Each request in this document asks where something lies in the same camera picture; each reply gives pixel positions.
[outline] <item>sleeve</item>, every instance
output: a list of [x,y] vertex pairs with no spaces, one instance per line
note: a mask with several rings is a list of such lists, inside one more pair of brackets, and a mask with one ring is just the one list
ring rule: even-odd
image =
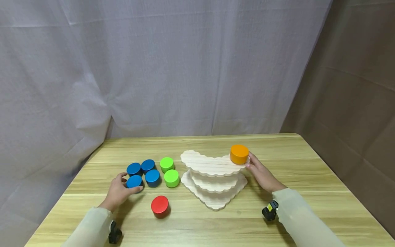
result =
[[273,197],[278,202],[278,220],[297,246],[345,246],[297,191],[287,188],[273,192]]
[[113,214],[105,208],[91,208],[62,247],[103,247],[110,234]]

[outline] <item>white curtain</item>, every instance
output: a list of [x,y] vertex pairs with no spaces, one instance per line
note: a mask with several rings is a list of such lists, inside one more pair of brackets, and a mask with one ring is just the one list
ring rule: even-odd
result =
[[331,0],[0,0],[0,239],[107,137],[280,130]]

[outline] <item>person's right hand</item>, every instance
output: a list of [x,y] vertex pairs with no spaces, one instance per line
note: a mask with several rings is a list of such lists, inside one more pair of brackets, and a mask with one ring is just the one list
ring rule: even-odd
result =
[[254,175],[259,185],[267,192],[273,193],[278,190],[287,188],[282,184],[273,174],[267,169],[258,158],[253,154],[249,153],[250,163],[246,164],[247,169]]

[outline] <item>wooden table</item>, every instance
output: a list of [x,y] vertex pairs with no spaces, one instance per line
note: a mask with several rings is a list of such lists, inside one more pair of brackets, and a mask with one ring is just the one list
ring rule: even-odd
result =
[[[172,157],[183,174],[180,154],[189,149],[223,156],[234,144],[247,146],[286,186],[300,192],[314,212],[347,246],[395,246],[313,149],[296,134],[124,138],[106,140],[91,156],[26,246],[60,246],[85,213],[105,198],[110,181],[131,162]],[[248,184],[223,210],[211,211],[182,184],[146,187],[115,212],[124,237],[120,246],[294,246],[284,227],[262,219],[271,200],[245,171]],[[151,201],[168,197],[172,212],[154,218]]]

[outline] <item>wavy wooden board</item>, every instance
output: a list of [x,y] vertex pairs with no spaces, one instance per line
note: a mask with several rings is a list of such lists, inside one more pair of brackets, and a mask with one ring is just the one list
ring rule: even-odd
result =
[[223,157],[207,157],[193,150],[184,151],[181,161],[194,172],[209,177],[224,177],[239,173],[245,165],[236,165],[230,160],[229,155]]
[[191,178],[196,186],[209,193],[223,193],[233,189],[243,174],[233,174],[228,177],[207,177],[197,172],[191,172]]
[[241,174],[241,179],[237,181],[236,186],[224,193],[209,193],[207,191],[201,190],[195,186],[191,178],[191,170],[184,173],[181,178],[181,182],[188,188],[201,202],[203,202],[208,208],[218,211],[223,209],[226,204],[230,202],[247,184],[247,179]]

